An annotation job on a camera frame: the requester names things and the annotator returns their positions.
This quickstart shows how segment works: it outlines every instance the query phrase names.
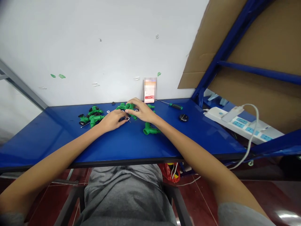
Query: white wall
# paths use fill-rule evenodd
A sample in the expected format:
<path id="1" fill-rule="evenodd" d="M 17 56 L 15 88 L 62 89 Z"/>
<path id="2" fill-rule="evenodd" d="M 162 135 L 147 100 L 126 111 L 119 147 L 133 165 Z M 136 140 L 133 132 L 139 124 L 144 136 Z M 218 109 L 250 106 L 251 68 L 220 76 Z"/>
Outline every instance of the white wall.
<path id="1" fill-rule="evenodd" d="M 0 145 L 42 111 L 5 80 L 0 81 Z"/>
<path id="2" fill-rule="evenodd" d="M 191 97 L 177 86 L 208 1 L 9 0 L 0 59 L 49 106 L 142 98 L 158 72 L 159 99 Z"/>

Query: gray sleeve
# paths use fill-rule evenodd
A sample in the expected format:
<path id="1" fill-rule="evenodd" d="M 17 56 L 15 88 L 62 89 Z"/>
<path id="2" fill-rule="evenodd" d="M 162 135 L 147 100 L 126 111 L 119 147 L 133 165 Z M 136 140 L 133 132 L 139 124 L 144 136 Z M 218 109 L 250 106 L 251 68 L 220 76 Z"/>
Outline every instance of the gray sleeve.
<path id="1" fill-rule="evenodd" d="M 1 226 L 24 226 L 24 216 L 21 213 L 5 213 L 0 215 Z"/>
<path id="2" fill-rule="evenodd" d="M 218 215 L 220 226 L 275 226 L 257 211 L 234 202 L 220 204 Z"/>

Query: red plastic bag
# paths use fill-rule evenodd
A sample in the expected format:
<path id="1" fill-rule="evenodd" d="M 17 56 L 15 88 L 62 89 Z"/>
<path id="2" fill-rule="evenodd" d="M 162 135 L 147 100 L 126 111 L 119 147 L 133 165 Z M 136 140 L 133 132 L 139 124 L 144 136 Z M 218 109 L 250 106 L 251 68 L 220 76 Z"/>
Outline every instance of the red plastic bag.
<path id="1" fill-rule="evenodd" d="M 158 166 L 161 169 L 162 175 L 166 179 L 168 179 L 169 181 L 171 181 L 173 183 L 179 182 L 179 180 L 180 180 L 180 168 L 179 168 L 179 166 L 177 167 L 176 174 L 172 178 L 172 174 L 174 174 L 174 172 L 175 172 L 174 168 L 176 167 L 176 163 L 160 163 L 160 164 L 158 164 Z"/>

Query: green screwdriver handle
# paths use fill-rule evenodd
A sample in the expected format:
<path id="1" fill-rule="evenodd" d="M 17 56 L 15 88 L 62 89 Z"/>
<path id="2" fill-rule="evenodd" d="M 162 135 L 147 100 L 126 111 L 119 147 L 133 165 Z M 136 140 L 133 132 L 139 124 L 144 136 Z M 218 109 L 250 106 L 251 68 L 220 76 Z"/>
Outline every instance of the green screwdriver handle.
<path id="1" fill-rule="evenodd" d="M 171 106 L 171 107 L 173 107 L 173 108 L 175 108 L 175 109 L 178 109 L 178 110 L 183 110 L 183 107 L 180 106 L 180 105 L 175 105 L 175 104 L 173 104 L 173 103 L 170 103 L 169 106 Z"/>

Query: green pvc fitting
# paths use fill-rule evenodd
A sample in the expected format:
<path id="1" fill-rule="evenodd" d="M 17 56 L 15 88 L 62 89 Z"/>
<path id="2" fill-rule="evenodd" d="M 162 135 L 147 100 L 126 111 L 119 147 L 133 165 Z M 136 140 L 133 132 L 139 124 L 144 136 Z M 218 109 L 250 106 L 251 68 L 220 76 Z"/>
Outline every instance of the green pvc fitting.
<path id="1" fill-rule="evenodd" d="M 150 133 L 151 134 L 161 133 L 160 130 L 152 128 L 150 125 L 151 124 L 149 122 L 145 123 L 145 128 L 143 129 L 143 132 L 144 132 L 145 135 L 149 135 Z"/>
<path id="2" fill-rule="evenodd" d="M 94 115 L 95 113 L 103 114 L 103 111 L 100 110 L 96 105 L 94 105 L 93 107 L 91 107 L 89 109 L 89 113 L 87 114 L 87 117 L 90 117 L 91 115 Z"/>
<path id="3" fill-rule="evenodd" d="M 119 106 L 117 106 L 116 110 L 118 109 L 125 110 L 125 103 L 121 103 Z"/>
<path id="4" fill-rule="evenodd" d="M 155 108 L 155 106 L 148 104 L 149 108 Z"/>
<path id="5" fill-rule="evenodd" d="M 125 106 L 125 109 L 131 109 L 131 110 L 133 110 L 135 108 L 135 105 L 134 104 L 127 104 L 126 106 Z"/>
<path id="6" fill-rule="evenodd" d="M 132 114 L 129 114 L 131 117 L 133 117 L 134 120 L 137 120 L 137 117 L 132 115 Z"/>
<path id="7" fill-rule="evenodd" d="M 89 119 L 90 119 L 90 125 L 91 125 L 91 128 L 93 128 L 95 125 L 96 125 L 96 122 L 97 121 L 101 121 L 105 116 L 90 116 Z"/>
<path id="8" fill-rule="evenodd" d="M 79 124 L 82 126 L 86 125 L 90 121 L 90 119 L 88 117 L 84 116 L 84 114 L 81 114 L 78 117 L 80 118 Z"/>

